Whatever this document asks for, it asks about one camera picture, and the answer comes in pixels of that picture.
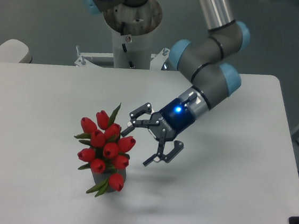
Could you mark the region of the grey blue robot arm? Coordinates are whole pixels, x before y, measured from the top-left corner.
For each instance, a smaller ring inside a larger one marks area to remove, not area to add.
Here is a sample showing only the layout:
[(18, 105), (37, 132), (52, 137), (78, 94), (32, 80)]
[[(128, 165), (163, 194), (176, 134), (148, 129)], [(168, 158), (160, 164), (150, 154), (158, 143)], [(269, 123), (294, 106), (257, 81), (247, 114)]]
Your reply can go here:
[[(113, 64), (116, 68), (161, 69), (164, 62), (151, 57), (152, 33), (160, 25), (162, 8), (156, 0), (82, 0), (92, 14), (102, 14), (112, 32)], [(198, 45), (183, 39), (163, 54), (191, 87), (159, 111), (145, 104), (130, 113), (123, 135), (147, 128), (158, 141), (155, 154), (144, 164), (170, 162), (181, 152), (177, 136), (203, 113), (213, 109), (242, 84), (237, 70), (224, 58), (250, 43), (248, 27), (233, 18), (228, 0), (198, 0), (208, 37)]]

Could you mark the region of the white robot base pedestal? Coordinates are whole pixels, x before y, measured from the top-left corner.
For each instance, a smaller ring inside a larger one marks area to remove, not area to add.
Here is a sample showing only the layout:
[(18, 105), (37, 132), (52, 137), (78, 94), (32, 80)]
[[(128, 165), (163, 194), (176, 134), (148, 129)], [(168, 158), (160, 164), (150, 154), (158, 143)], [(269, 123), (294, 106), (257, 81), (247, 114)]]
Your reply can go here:
[(170, 50), (152, 53), (154, 34), (162, 21), (162, 8), (156, 0), (139, 7), (119, 4), (103, 12), (105, 24), (111, 31), (112, 53), (80, 52), (76, 47), (77, 66), (115, 67), (126, 69), (166, 70)]

